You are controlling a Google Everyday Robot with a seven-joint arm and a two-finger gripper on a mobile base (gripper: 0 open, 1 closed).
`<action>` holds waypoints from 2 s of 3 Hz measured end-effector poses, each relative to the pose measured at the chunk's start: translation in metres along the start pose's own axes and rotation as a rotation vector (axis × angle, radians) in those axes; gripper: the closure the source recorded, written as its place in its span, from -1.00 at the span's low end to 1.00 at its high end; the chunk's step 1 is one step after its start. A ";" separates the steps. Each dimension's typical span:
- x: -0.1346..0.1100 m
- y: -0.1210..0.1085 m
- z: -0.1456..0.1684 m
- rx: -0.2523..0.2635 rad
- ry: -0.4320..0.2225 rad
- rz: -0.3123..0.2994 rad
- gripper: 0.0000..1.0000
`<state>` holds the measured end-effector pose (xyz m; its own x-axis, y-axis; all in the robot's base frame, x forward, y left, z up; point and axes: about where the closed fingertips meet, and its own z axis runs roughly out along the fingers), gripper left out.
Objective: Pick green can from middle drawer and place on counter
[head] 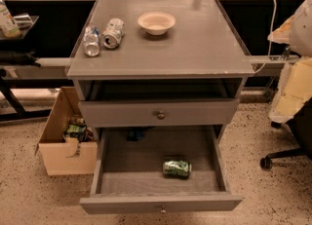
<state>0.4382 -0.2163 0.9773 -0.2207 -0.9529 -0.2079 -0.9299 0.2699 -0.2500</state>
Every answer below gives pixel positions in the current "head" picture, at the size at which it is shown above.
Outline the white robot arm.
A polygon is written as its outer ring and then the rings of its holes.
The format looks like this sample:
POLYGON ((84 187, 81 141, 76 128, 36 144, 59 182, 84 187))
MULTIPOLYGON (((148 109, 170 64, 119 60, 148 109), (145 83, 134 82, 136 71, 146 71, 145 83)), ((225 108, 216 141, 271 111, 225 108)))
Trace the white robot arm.
POLYGON ((312 97, 312 0, 304 0, 268 40, 289 45, 299 56, 285 63, 269 111, 271 121, 285 123, 312 97))

